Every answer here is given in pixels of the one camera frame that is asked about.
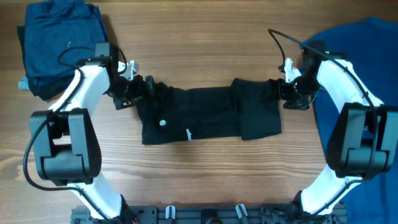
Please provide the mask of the black t-shirt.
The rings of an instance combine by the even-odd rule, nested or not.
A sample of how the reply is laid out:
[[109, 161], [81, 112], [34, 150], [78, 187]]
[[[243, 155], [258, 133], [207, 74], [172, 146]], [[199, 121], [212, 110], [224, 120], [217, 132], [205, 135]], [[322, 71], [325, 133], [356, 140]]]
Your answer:
[[229, 86], [189, 90], [156, 83], [137, 110], [144, 145], [225, 137], [247, 141], [282, 132], [275, 80], [235, 78]]

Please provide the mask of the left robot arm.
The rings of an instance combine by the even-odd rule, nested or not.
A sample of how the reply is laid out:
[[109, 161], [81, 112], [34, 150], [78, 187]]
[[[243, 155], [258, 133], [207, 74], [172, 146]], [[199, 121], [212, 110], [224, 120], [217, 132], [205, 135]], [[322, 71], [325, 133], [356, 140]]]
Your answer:
[[37, 189], [74, 192], [93, 223], [137, 223], [124, 197], [101, 173], [101, 148], [91, 115], [103, 95], [121, 110], [153, 96], [155, 83], [138, 75], [136, 62], [121, 63], [123, 52], [114, 44], [99, 42], [92, 51], [93, 57], [71, 65], [75, 76], [59, 100], [32, 113], [23, 174]]

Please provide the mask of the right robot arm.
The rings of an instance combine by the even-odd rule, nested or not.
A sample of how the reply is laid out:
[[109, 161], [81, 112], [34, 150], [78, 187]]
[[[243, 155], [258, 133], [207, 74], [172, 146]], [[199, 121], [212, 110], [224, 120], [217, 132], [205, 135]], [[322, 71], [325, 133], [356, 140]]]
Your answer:
[[320, 90], [339, 112], [326, 147], [326, 166], [314, 182], [297, 193], [286, 212], [289, 221], [316, 220], [353, 188], [386, 173], [397, 146], [397, 107], [374, 96], [343, 54], [327, 52], [324, 42], [301, 43], [305, 73], [283, 57], [278, 81], [284, 108], [306, 110]]

